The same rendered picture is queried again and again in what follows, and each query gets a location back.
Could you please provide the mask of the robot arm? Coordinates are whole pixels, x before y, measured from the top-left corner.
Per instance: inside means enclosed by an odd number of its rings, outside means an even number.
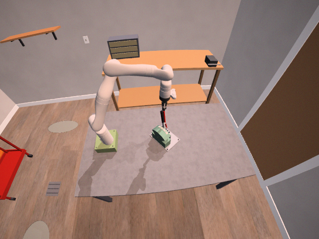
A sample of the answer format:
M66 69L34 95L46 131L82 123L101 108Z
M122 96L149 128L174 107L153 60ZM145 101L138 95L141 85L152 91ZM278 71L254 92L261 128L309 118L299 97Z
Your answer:
M121 64L117 59L111 59L104 64L103 72L105 76L95 98L95 115L91 115L88 119L91 129L95 131L103 144L110 145L114 141L104 121L118 76L143 76L159 79L161 80L159 96L164 99L169 97L176 99L175 89L171 89L173 70L170 65L163 65L161 69L158 69L155 65L128 65Z

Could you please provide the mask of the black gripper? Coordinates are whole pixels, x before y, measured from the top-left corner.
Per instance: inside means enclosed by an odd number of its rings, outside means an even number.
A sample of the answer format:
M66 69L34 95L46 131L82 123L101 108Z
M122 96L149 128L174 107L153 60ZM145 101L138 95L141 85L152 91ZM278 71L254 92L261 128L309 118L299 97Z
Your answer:
M159 99L161 100L162 111L165 111L166 110L166 104L170 100L170 97L164 99L164 98L159 96Z

